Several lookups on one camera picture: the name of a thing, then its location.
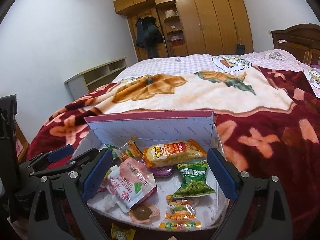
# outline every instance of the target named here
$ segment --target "purple tin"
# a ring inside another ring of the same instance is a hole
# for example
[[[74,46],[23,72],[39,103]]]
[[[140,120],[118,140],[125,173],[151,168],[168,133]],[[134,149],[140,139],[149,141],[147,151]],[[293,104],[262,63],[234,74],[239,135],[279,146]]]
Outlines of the purple tin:
[[[155,177],[167,177],[173,173],[173,166],[164,166],[158,168],[148,168]]]

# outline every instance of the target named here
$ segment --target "blue gripper pad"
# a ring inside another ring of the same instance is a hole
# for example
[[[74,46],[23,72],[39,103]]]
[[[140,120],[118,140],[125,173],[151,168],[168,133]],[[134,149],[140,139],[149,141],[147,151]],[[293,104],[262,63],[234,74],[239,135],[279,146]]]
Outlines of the blue gripper pad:
[[[83,192],[81,197],[85,203],[96,195],[104,176],[111,167],[111,164],[112,152],[107,150],[83,183]]]
[[[233,202],[236,201],[238,198],[236,182],[212,149],[208,151],[207,162],[224,195]]]
[[[73,154],[74,151],[75,150],[73,149],[73,146],[68,144],[65,147],[62,147],[62,148],[50,153],[47,159],[49,162],[55,163],[55,162],[62,160],[65,157]]]

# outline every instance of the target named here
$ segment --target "hanging clothes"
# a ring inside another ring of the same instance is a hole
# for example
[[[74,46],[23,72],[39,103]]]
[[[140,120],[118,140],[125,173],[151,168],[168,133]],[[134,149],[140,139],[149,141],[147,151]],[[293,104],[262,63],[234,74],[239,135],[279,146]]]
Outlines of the hanging clothes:
[[[163,37],[158,27],[156,26],[156,19],[154,17],[139,18],[136,22],[137,39],[136,45],[148,51],[149,58],[159,57],[157,45],[163,43]]]

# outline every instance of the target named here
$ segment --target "wooden wardrobe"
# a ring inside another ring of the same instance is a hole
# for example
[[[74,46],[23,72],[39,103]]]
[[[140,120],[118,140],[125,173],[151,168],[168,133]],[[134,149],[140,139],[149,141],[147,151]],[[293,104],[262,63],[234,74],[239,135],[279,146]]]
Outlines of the wooden wardrobe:
[[[156,18],[165,39],[165,44],[158,46],[160,57],[236,54],[237,44],[245,45],[246,53],[253,52],[251,28],[243,0],[116,0],[114,5],[116,13],[128,17],[134,42],[136,20],[143,15]],[[170,8],[178,12],[182,45],[172,46],[167,41],[170,30],[164,11]],[[148,58],[143,49],[136,47],[136,52],[139,61]]]

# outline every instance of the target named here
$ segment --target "black coat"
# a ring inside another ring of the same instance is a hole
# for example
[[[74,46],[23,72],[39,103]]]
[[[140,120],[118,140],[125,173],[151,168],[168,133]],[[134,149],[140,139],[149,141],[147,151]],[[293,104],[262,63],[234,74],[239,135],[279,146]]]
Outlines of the black coat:
[[[137,41],[136,45],[139,48],[154,47],[159,43],[163,43],[163,38],[156,26],[154,17],[139,18],[136,22]]]

